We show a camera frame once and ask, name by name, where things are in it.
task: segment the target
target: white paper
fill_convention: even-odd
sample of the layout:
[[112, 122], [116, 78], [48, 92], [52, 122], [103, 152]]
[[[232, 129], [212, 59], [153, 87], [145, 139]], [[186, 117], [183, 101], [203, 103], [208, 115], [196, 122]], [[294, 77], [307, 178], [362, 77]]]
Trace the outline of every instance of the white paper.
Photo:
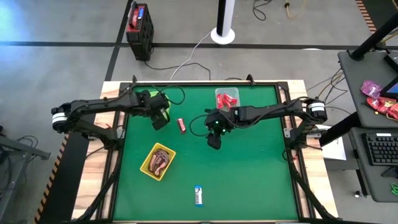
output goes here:
[[342, 137], [335, 139], [326, 146], [323, 146], [322, 151], [324, 158], [347, 160]]

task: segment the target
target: battery pack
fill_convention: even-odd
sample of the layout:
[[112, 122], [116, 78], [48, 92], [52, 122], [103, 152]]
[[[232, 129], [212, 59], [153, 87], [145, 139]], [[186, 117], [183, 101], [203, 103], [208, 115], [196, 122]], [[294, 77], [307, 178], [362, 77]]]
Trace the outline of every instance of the battery pack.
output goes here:
[[150, 18], [148, 5], [131, 4], [129, 19], [127, 20], [126, 38], [136, 60], [150, 60], [152, 41], [154, 39], [154, 25]]

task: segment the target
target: wooden board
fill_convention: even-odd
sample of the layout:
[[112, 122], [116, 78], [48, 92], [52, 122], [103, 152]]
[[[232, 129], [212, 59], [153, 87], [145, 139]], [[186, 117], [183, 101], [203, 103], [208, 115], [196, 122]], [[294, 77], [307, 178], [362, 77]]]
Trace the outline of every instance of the wooden board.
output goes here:
[[[208, 83], [208, 82], [211, 81], [197, 81], [196, 83]], [[246, 82], [246, 81], [230, 80], [225, 82], [233, 84], [233, 83]], [[291, 99], [307, 95], [303, 80], [261, 80], [257, 82], [287, 82], [289, 84], [289, 92]], [[122, 82], [104, 82], [101, 92], [101, 98], [117, 97], [119, 94], [120, 83]], [[284, 100], [285, 96], [283, 91], [281, 91], [281, 95], [282, 95], [282, 100]], [[113, 112], [97, 114], [95, 117], [95, 125], [101, 127], [112, 126], [113, 119], [114, 119]], [[119, 117], [119, 124], [123, 123], [123, 119], [124, 115], [121, 114]], [[289, 118], [286, 117], [285, 120], [287, 123], [287, 127], [288, 128], [291, 127]], [[299, 125], [301, 119], [296, 118], [295, 120], [297, 125]], [[308, 145], [311, 146], [320, 147], [319, 142], [315, 139], [307, 139], [307, 143]], [[88, 146], [88, 153], [98, 149], [101, 146], [103, 145], [99, 140], [92, 141]], [[85, 161], [85, 166], [83, 168], [83, 174], [81, 177], [72, 218], [78, 218], [80, 215], [82, 215], [86, 210], [86, 208], [91, 204], [91, 202], [94, 200], [94, 198], [100, 191], [106, 154], [107, 153], [105, 150], [100, 150], [97, 153], [92, 154]], [[303, 149], [303, 157], [305, 162], [305, 168], [308, 175], [308, 181], [310, 182], [310, 188], [312, 192], [315, 194], [315, 196], [317, 196], [320, 203], [329, 211], [329, 213], [337, 217], [338, 216], [337, 209], [331, 191], [329, 178], [323, 160], [322, 152], [320, 150], [308, 147], [306, 149]], [[307, 199], [301, 188], [299, 188], [299, 192], [300, 192], [300, 199], [302, 202], [304, 216], [309, 217]], [[109, 190], [104, 203], [103, 217], [106, 217], [108, 215], [110, 193], [111, 191]]]

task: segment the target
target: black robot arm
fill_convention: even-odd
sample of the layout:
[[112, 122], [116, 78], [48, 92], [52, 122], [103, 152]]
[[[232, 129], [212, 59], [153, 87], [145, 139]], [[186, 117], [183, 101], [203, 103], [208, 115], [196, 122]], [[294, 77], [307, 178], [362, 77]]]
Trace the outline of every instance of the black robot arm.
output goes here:
[[105, 149], [118, 144], [116, 128], [101, 128], [83, 119], [86, 114], [122, 111], [133, 116], [150, 117], [153, 127], [158, 130], [169, 121], [166, 109], [169, 101], [160, 92], [151, 96], [149, 91], [136, 92], [133, 86], [127, 87], [115, 98], [100, 100], [74, 100], [52, 108], [52, 127], [58, 133], [80, 132], [85, 137], [93, 136], [104, 143]]
[[[303, 110], [303, 103], [306, 104], [306, 111]], [[260, 108], [239, 106], [229, 111], [219, 109], [205, 111], [208, 112], [205, 126], [210, 131], [207, 136], [208, 145], [215, 149], [221, 148], [221, 136], [234, 128], [249, 128], [261, 120], [284, 116], [298, 116], [302, 119], [299, 127], [290, 130], [289, 147], [291, 149], [303, 148], [306, 145], [308, 132], [314, 125], [322, 124], [327, 120], [325, 104], [318, 99], [308, 97]]]

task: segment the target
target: white base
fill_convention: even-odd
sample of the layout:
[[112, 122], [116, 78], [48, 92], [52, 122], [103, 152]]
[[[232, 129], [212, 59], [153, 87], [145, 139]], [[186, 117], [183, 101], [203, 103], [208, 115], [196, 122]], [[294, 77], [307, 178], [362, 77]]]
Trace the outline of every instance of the white base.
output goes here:
[[222, 37], [217, 34], [217, 27], [211, 31], [211, 38], [217, 44], [229, 44], [235, 39], [235, 32], [230, 29], [229, 34], [225, 37]]

